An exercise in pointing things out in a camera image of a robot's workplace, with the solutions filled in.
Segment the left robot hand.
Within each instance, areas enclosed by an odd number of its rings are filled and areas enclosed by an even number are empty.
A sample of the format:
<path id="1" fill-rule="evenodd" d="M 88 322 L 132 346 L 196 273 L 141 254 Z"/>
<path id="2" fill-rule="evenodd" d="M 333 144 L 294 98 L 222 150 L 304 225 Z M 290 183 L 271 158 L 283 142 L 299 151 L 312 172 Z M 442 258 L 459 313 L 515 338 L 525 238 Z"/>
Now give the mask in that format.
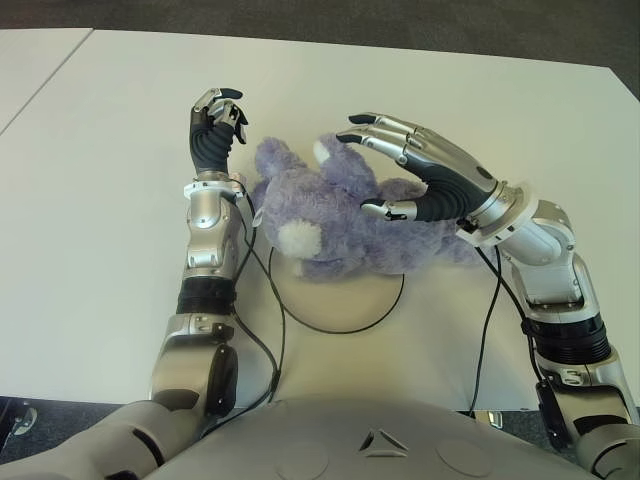
<path id="1" fill-rule="evenodd" d="M 248 120 L 236 103 L 243 93 L 232 88 L 208 89 L 190 112 L 189 148 L 194 168 L 228 173 L 228 157 L 235 139 L 246 143 Z"/>

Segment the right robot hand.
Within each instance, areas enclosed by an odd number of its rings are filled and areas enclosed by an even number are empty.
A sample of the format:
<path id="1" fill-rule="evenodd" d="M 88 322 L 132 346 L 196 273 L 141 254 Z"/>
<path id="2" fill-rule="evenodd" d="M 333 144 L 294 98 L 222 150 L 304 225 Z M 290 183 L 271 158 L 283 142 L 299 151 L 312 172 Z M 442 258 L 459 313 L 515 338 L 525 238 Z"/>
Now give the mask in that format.
<path id="1" fill-rule="evenodd" d="M 368 215 L 386 221 L 458 220 L 485 205 L 498 187 L 472 155 L 428 128 L 371 112 L 349 121 L 352 126 L 337 133 L 337 140 L 386 155 L 426 186 L 416 198 L 367 199 L 360 209 Z"/>

